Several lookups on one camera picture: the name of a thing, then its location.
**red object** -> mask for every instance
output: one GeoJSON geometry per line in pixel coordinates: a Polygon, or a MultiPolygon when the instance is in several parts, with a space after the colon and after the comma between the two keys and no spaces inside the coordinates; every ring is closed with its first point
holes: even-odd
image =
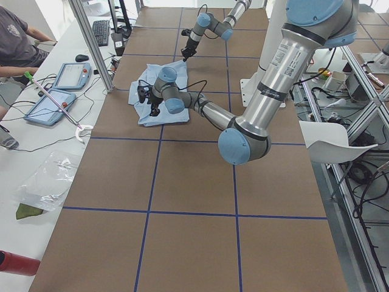
{"type": "Polygon", "coordinates": [[[24,276],[34,276],[38,271],[41,261],[0,251],[0,271],[24,276]]]}

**white cup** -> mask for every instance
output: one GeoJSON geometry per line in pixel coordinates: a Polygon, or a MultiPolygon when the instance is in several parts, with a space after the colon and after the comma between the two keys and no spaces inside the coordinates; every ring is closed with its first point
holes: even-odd
{"type": "Polygon", "coordinates": [[[324,88],[328,91],[337,91],[344,84],[347,75],[342,72],[334,71],[324,84],[324,88]]]}

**clear plastic bag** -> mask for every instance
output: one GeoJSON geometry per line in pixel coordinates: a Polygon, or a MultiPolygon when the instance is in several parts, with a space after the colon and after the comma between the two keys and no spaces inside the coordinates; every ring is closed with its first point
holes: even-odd
{"type": "Polygon", "coordinates": [[[81,157],[54,151],[15,191],[20,203],[53,211],[66,198],[81,157]]]}

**light blue cap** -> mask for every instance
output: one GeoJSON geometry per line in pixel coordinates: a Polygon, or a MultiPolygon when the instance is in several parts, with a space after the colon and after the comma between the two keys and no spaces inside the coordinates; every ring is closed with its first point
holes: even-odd
{"type": "Polygon", "coordinates": [[[175,82],[177,79],[177,72],[172,67],[163,67],[159,71],[158,78],[164,82],[175,82]]]}
{"type": "Polygon", "coordinates": [[[250,145],[236,129],[224,130],[219,136],[218,147],[224,160],[233,165],[244,164],[250,159],[250,145]]]}
{"type": "Polygon", "coordinates": [[[178,114],[185,109],[184,102],[176,97],[166,100],[165,106],[170,114],[178,114]]]}
{"type": "Polygon", "coordinates": [[[288,0],[286,16],[297,26],[313,26],[334,15],[343,0],[288,0]]]}
{"type": "Polygon", "coordinates": [[[356,36],[357,36],[357,32],[353,32],[349,35],[340,36],[338,38],[332,38],[332,39],[326,41],[323,48],[327,49],[330,47],[346,46],[346,45],[354,42],[356,36]]]}
{"type": "Polygon", "coordinates": [[[232,36],[233,30],[232,29],[227,29],[223,34],[221,35],[221,38],[225,41],[228,41],[230,37],[232,36]]]}
{"type": "Polygon", "coordinates": [[[200,13],[197,17],[197,24],[201,27],[208,27],[211,23],[211,17],[206,13],[200,13]]]}

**person's hand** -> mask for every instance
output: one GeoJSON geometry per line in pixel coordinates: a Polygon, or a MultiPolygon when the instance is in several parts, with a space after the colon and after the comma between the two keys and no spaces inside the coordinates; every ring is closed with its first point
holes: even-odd
{"type": "Polygon", "coordinates": [[[34,75],[39,67],[29,67],[28,71],[31,73],[31,75],[34,75]]]}

